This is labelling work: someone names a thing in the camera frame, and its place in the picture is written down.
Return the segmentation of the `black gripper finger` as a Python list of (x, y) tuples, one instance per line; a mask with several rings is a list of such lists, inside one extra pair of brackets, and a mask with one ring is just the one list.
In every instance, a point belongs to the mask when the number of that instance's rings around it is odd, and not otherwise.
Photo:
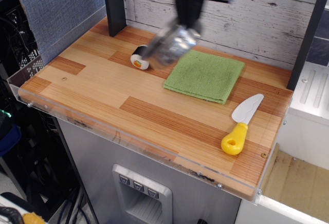
[(179, 23), (186, 27), (190, 27), (192, 24), (191, 11), (193, 6), (191, 0), (175, 0), (175, 3)]
[(204, 0), (189, 1), (189, 28), (194, 29), (197, 33), (201, 33), (202, 24), (199, 21)]

